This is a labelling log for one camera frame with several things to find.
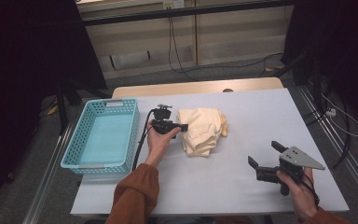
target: blue plastic basket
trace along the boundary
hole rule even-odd
[[[138,128],[136,99],[88,101],[61,161],[75,174],[128,174]]]

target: hand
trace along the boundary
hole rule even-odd
[[[160,134],[152,128],[152,121],[147,123],[147,129],[150,129],[147,133],[147,144],[149,145],[149,156],[145,163],[157,167],[164,157],[171,139],[176,136],[181,128],[177,127],[172,129],[169,133]]]
[[[306,175],[303,176],[304,182],[309,186],[312,186],[312,169],[305,168],[304,175]],[[289,175],[285,174],[284,172],[278,171],[277,176],[283,183],[287,185],[287,187],[289,187],[292,194],[293,208],[295,209],[295,213],[299,220],[304,222],[310,217],[313,217],[318,212],[313,194],[302,184],[298,185]]]

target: electrical outlet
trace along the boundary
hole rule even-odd
[[[173,0],[173,8],[184,8],[185,0]]]
[[[172,1],[163,1],[162,2],[162,9],[167,10],[173,8],[173,2]]]
[[[329,117],[334,117],[336,115],[336,109],[334,108],[327,108],[326,115]]]

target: crumpled towel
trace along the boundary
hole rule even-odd
[[[188,156],[208,157],[222,131],[227,136],[226,116],[216,108],[179,109],[178,122],[188,124],[182,133],[183,150]]]

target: brown sleeve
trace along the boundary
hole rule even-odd
[[[305,222],[297,222],[301,224],[349,224],[350,222],[342,217],[324,211],[321,207],[318,208],[318,213]]]
[[[105,223],[146,223],[157,205],[158,192],[158,169],[140,164],[117,184],[112,210]]]

